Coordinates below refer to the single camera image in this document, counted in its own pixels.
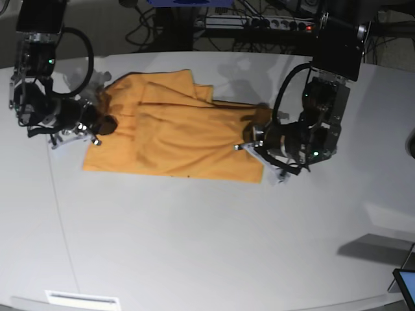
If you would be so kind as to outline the black robot arm, image left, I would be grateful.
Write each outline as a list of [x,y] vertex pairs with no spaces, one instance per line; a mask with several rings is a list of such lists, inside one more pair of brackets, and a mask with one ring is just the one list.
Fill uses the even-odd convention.
[[[8,107],[15,111],[27,135],[55,135],[76,128],[92,137],[109,135],[117,128],[116,119],[106,108],[99,108],[76,97],[93,76],[94,52],[89,38],[78,29],[64,25],[67,1],[23,1],[18,16],[14,72],[10,79]],[[68,93],[53,89],[56,50],[62,36],[72,34],[86,48],[88,66],[80,85]]]

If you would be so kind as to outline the black robot arm, image right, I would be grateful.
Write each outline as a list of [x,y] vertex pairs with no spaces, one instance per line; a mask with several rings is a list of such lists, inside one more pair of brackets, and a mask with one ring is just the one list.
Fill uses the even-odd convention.
[[[359,76],[364,43],[368,37],[369,1],[324,1],[319,8],[316,46],[309,63],[297,65],[284,79],[274,102],[271,119],[250,129],[248,139],[236,150],[252,147],[265,161],[295,168],[328,160],[337,151],[341,120],[350,94],[347,82]],[[298,120],[283,124],[279,107],[292,79],[300,72],[308,76],[302,93]]]

